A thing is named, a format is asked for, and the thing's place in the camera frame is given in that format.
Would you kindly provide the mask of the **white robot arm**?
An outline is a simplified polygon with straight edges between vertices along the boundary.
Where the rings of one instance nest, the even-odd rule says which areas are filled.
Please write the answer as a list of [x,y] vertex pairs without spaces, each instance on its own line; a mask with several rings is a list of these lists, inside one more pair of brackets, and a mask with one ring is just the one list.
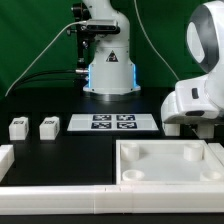
[[[85,29],[96,35],[96,50],[84,90],[98,96],[138,91],[135,66],[129,58],[128,19],[110,0],[82,0],[91,18]],[[217,119],[224,112],[224,0],[199,5],[189,20],[186,42],[191,56],[205,72],[179,81],[161,107],[165,124]]]

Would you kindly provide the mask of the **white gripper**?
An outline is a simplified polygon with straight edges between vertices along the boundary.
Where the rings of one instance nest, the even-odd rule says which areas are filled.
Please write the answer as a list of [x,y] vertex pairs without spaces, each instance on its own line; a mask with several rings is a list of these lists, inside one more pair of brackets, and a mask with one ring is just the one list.
[[213,123],[221,115],[205,92],[206,77],[179,81],[175,90],[161,106],[161,120],[165,124]]

